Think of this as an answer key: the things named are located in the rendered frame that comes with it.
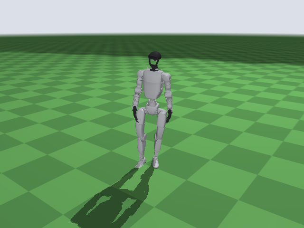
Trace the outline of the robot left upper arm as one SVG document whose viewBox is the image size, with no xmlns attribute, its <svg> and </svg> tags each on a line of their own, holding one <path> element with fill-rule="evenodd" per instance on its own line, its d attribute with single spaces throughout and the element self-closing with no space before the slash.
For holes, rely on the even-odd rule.
<svg viewBox="0 0 304 228">
<path fill-rule="evenodd" d="M 165 84 L 165 98 L 171 98 L 171 75 L 169 73 L 162 73 L 162 79 Z"/>
</svg>

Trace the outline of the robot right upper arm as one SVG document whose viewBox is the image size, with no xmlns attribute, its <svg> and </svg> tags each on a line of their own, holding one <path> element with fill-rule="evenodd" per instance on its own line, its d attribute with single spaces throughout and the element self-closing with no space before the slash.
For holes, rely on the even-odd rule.
<svg viewBox="0 0 304 228">
<path fill-rule="evenodd" d="M 137 72 L 137 87 L 135 89 L 135 93 L 141 94 L 143 89 L 142 89 L 142 84 L 143 84 L 143 72 L 144 70 L 139 70 Z"/>
</svg>

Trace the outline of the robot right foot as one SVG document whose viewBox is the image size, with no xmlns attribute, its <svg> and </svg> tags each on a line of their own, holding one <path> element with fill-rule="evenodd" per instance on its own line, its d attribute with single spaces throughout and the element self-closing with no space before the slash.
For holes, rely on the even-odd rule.
<svg viewBox="0 0 304 228">
<path fill-rule="evenodd" d="M 135 166 L 136 168 L 140 168 L 144 165 L 144 163 L 146 162 L 146 158 L 144 157 L 144 160 L 140 160 L 138 161 L 137 165 Z"/>
</svg>

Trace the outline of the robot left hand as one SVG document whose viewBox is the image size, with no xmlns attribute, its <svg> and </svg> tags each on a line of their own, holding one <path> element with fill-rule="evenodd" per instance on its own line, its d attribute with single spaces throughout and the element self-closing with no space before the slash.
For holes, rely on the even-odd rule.
<svg viewBox="0 0 304 228">
<path fill-rule="evenodd" d="M 169 109 L 168 110 L 168 117 L 166 118 L 166 123 L 169 121 L 169 119 L 171 118 L 171 114 L 172 114 L 172 112 L 171 112 L 171 109 Z"/>
</svg>

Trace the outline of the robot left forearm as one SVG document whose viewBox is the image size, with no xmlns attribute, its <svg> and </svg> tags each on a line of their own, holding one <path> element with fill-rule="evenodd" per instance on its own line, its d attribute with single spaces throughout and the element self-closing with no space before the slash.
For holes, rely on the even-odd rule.
<svg viewBox="0 0 304 228">
<path fill-rule="evenodd" d="M 167 111 L 169 109 L 171 109 L 171 112 L 173 111 L 173 107 L 172 107 L 172 93 L 171 93 L 171 98 L 166 98 L 166 101 L 167 101 Z"/>
</svg>

